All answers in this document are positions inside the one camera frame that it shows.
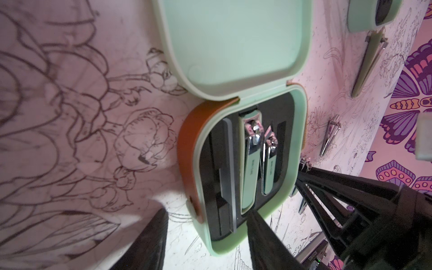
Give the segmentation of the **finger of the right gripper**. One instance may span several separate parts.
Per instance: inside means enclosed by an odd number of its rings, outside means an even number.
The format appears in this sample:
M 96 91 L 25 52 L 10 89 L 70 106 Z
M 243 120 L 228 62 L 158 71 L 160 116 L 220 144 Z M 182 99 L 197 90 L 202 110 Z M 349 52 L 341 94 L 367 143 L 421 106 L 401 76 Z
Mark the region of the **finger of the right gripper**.
M 295 185 L 346 270 L 431 269 L 430 195 L 319 168 Z

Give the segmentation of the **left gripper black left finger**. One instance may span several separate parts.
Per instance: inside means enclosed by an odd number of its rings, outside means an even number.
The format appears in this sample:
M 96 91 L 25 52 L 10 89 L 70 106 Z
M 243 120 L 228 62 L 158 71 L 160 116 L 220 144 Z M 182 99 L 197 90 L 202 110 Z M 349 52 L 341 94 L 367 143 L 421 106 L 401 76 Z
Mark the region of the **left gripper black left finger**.
M 112 270 L 162 270 L 168 233 L 168 212 L 161 208 Z

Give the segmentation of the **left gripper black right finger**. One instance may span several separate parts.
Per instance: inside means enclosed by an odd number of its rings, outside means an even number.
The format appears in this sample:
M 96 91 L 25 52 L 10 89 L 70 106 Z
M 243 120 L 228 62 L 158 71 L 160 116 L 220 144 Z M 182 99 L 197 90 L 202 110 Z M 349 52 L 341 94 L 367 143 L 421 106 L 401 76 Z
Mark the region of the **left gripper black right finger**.
M 248 213 L 246 225 L 254 270 L 304 269 L 256 210 Z

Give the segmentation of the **large green nail clipper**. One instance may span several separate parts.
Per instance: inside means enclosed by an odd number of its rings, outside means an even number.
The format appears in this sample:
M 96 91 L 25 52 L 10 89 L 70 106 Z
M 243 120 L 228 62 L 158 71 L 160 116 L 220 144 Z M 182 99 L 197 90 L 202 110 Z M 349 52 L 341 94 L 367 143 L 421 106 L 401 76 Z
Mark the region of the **large green nail clipper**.
M 262 113 L 251 111 L 239 116 L 240 208 L 245 214 L 255 203 L 264 128 Z

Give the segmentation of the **slanted small nail clipper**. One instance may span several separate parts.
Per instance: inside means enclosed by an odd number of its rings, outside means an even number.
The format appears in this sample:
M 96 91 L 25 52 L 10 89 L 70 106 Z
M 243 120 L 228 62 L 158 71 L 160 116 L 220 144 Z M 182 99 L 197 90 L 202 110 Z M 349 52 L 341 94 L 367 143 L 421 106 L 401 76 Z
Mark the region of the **slanted small nail clipper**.
M 306 173 L 306 172 L 308 172 L 310 170 L 311 166 L 312 166 L 311 165 L 311 158 L 310 157 L 309 158 L 303 157 L 303 158 L 300 159 L 298 171 Z M 290 197 L 295 196 L 297 193 L 298 193 L 298 188 L 296 186 L 294 186 L 294 189 L 291 192 Z M 299 207 L 298 213 L 300 215 L 302 215 L 304 213 L 304 211 L 306 210 L 306 207 L 307 207 L 307 203 L 306 203 L 305 199 L 302 199 L 301 203 L 300 203 L 300 207 Z

